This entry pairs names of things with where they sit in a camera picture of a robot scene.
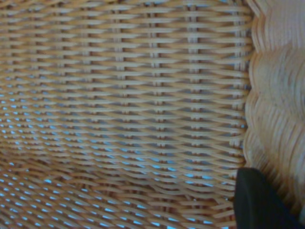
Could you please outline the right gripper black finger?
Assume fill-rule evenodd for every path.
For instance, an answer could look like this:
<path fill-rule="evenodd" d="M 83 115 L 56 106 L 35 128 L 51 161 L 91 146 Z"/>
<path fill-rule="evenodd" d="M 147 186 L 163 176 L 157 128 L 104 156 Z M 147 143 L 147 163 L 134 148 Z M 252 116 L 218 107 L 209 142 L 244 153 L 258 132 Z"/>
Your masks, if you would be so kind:
<path fill-rule="evenodd" d="M 234 215 L 238 229 L 303 229 L 277 193 L 255 168 L 237 171 Z"/>

